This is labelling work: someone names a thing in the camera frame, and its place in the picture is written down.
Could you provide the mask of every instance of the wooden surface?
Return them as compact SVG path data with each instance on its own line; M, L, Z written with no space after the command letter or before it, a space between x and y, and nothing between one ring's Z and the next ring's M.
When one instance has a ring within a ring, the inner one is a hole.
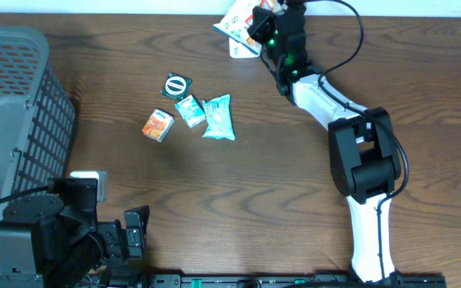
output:
M101 220L150 205L144 265L185 273L347 270L348 206L329 170L327 133L279 96L258 59L234 60L211 30L220 17L0 14L50 41L76 98L70 170L105 170ZM391 113L411 163L391 209L391 254L403 273L442 273L461 287L461 19L365 18L359 56L330 80ZM310 18L310 56L329 67L356 46L353 18ZM232 94L236 141L202 138L159 91L168 72L198 99ZM162 143L142 135L154 108L176 122Z

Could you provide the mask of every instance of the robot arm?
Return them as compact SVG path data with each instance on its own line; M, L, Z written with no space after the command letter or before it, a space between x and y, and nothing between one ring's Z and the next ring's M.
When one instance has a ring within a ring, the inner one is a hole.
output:
M395 271L389 247L388 211L391 200L380 201L394 190L401 174L394 143L378 122L392 131L388 113L382 108L368 110L351 102L323 77L307 58L304 32L305 6L290 4L282 14L254 8L254 24L249 35L266 47L266 54L277 63L279 93L295 106L309 112L327 131L331 173L339 192L347 197L351 211L354 254L351 266L362 282L378 282ZM347 107L369 114L371 122ZM359 144L372 142L361 150ZM380 238L382 235L382 261Z

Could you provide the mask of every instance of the wood grain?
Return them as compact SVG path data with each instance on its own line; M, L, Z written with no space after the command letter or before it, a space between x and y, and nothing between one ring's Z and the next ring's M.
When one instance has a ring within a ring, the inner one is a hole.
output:
M50 60L80 102L70 170L105 170L102 220L148 204L144 265L185 273L347 270L350 215L331 180L326 131L279 96L258 59L234 60L212 16L0 14L50 41ZM403 273L461 287L461 19L365 18L359 56L330 76L350 99L390 113L411 162L393 202L391 253ZM348 17L307 20L323 68L358 40ZM159 91L168 72L193 94L232 94L236 141L201 138ZM174 114L162 143L142 136L154 108Z

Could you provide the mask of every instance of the small package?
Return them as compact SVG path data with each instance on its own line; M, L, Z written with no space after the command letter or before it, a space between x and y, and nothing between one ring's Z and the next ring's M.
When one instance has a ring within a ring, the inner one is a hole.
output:
M255 57L259 56L261 45L250 37L247 29L254 20L252 10L256 6L274 13L279 12L282 8L277 0L236 0L222 21L213 25L213 30L243 44ZM239 50L240 48L231 47L230 55L233 58L239 58L238 55L241 54Z
M229 110L230 104L230 94L215 98L209 102L202 101L207 123L209 124L203 137L236 139L234 130L232 129L231 112Z
M169 73L161 95L174 100L183 100L191 87L191 79L181 75Z
M168 130L172 127L172 124L174 124L173 116L167 112L156 109L152 112L142 132L147 137L161 142L165 138L166 133L168 133Z
M190 95L184 98L181 102L175 104L175 108L181 114L188 127L193 128L198 125L200 122L206 120L206 115L204 110L200 108L197 103L197 100Z

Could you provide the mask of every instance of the gray plastic basket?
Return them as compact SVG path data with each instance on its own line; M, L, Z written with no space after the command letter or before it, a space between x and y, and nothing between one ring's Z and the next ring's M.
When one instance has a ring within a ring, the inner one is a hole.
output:
M47 40L30 28L0 26L0 198L62 177L74 126Z

